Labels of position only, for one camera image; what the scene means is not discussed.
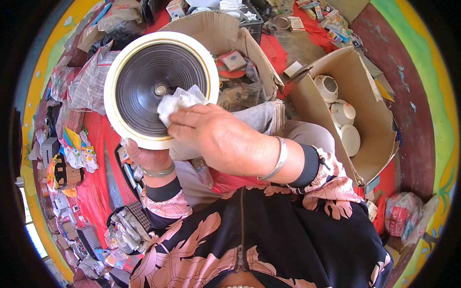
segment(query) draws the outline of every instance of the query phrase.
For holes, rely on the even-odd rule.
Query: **open cardboard box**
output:
[[[211,54],[223,54],[238,50],[250,58],[258,68],[260,79],[268,96],[276,96],[284,84],[269,59],[246,28],[239,28],[239,21],[231,15],[207,11],[182,17],[163,26],[159,31],[174,31],[191,36]],[[200,154],[186,146],[170,149],[173,160],[188,160]]]
[[[336,158],[344,165],[347,176],[355,186],[366,186],[397,152],[399,142],[392,129],[392,112],[387,109],[360,55],[353,48],[331,52],[306,69],[307,74],[296,79],[299,82],[290,92],[298,120],[325,127],[335,138]],[[355,108],[354,126],[359,131],[361,146],[353,157],[347,156],[328,107],[313,82],[318,75],[335,79],[338,99]]]

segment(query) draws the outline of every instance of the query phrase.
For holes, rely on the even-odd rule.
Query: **painted wall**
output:
[[[434,249],[450,210],[459,164],[458,116],[442,55],[416,11],[405,0],[372,0],[371,5],[352,29],[365,46],[375,47],[366,53],[393,81],[397,99],[391,110],[403,138],[402,185],[426,200],[432,195],[440,200],[406,268],[400,275],[394,271],[388,282],[388,287],[408,287]],[[386,20],[383,26],[378,24],[380,17]]]

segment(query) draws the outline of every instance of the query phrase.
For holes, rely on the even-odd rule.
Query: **white ceramic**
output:
[[[149,33],[141,36],[128,44],[117,55],[109,72],[107,73],[106,82],[104,84],[104,106],[106,108],[107,118],[122,138],[131,138],[138,144],[139,147],[150,150],[162,150],[172,147],[178,147],[180,143],[171,136],[151,137],[133,130],[121,117],[115,100],[115,89],[117,85],[118,75],[122,69],[121,63],[140,51],[141,49],[155,45],[157,43],[171,43],[185,47],[198,59],[201,59],[202,68],[208,78],[208,92],[205,98],[209,103],[216,104],[219,94],[219,75],[214,59],[208,50],[194,38],[178,32],[162,31]]]
[[[339,128],[354,124],[355,109],[344,100],[337,99],[330,108],[331,118]]]
[[[360,149],[360,135],[357,128],[352,125],[344,125],[341,128],[341,142],[349,157],[357,154]]]
[[[332,103],[338,98],[338,84],[330,76],[318,75],[314,84],[326,102]]]

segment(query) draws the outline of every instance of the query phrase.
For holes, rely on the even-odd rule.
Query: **bracelet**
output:
[[[272,170],[272,172],[269,173],[269,175],[266,177],[258,177],[258,180],[267,180],[274,177],[274,175],[280,171],[280,168],[282,168],[285,160],[287,159],[287,144],[285,143],[285,140],[282,137],[275,137],[277,137],[280,141],[280,156],[278,157],[277,164],[275,165],[275,168]]]
[[[142,166],[140,167],[141,167],[142,172],[146,174],[147,176],[153,177],[153,178],[161,178],[161,177],[165,177],[173,173],[175,165],[174,165],[174,162],[172,161],[170,167],[168,167],[165,170],[161,170],[161,171],[147,170],[146,168]]]

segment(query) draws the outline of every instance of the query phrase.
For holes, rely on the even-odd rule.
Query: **paper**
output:
[[[176,88],[173,95],[165,95],[159,103],[157,113],[159,119],[166,127],[171,125],[170,115],[177,112],[180,108],[189,108],[195,104],[208,104],[205,96],[200,91],[197,85],[193,85],[189,90],[184,90],[180,87]]]

